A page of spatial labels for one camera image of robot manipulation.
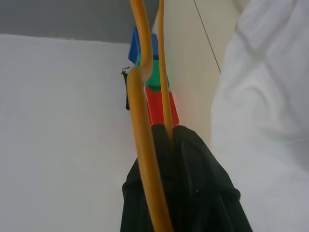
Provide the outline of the blue block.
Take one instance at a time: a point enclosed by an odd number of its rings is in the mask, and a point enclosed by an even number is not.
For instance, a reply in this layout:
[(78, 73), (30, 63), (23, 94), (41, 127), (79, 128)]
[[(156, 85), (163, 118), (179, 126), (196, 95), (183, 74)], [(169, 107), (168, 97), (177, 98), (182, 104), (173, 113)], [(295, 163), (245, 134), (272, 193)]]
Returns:
[[(159, 60), (158, 54), (158, 38), (156, 34), (151, 33), (151, 41), (152, 41), (152, 50), (153, 50), (153, 59)], [(133, 30), (133, 36), (131, 40), (131, 46), (128, 54), (128, 59), (133, 62), (135, 65), (140, 65), (141, 59), (141, 48), (140, 48), (140, 39), (138, 34), (137, 27)]]

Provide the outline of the green block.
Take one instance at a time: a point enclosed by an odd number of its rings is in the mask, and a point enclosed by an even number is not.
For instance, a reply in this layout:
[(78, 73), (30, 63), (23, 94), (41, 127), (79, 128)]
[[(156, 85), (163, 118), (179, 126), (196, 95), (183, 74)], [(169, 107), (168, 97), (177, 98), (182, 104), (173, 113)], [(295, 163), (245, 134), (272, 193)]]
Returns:
[(151, 90), (160, 91), (160, 69), (159, 69), (159, 56), (153, 58), (153, 72), (150, 78), (143, 82), (145, 87), (149, 87)]

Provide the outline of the black shorts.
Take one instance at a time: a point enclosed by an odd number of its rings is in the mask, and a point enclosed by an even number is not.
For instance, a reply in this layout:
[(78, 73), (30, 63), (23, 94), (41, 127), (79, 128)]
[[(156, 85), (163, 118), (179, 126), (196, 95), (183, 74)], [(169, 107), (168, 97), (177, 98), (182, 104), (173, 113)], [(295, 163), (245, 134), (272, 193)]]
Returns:
[(135, 126), (138, 157), (123, 184), (120, 232), (253, 232), (240, 192), (185, 126)]

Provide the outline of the white fabric garment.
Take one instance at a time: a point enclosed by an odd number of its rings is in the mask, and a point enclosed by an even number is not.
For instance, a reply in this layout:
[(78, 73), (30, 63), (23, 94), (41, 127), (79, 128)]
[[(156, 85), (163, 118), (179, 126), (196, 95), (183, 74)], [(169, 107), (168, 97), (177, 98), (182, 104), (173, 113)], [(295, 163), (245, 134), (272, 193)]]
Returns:
[(309, 232), (309, 0), (250, 0), (225, 51), (211, 148), (254, 232)]

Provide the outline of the red block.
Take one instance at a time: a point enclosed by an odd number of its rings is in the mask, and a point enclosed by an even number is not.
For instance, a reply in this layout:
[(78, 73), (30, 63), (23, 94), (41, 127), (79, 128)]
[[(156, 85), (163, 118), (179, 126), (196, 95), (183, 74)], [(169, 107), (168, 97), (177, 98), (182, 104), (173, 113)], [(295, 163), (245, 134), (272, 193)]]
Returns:
[[(151, 90), (149, 87), (145, 88), (145, 94), (147, 98), (147, 106), (149, 112), (149, 118), (151, 126), (155, 124), (164, 124), (162, 94), (161, 91)], [(172, 115), (173, 127), (179, 124), (179, 118), (174, 103), (173, 95), (169, 92), (169, 101)]]

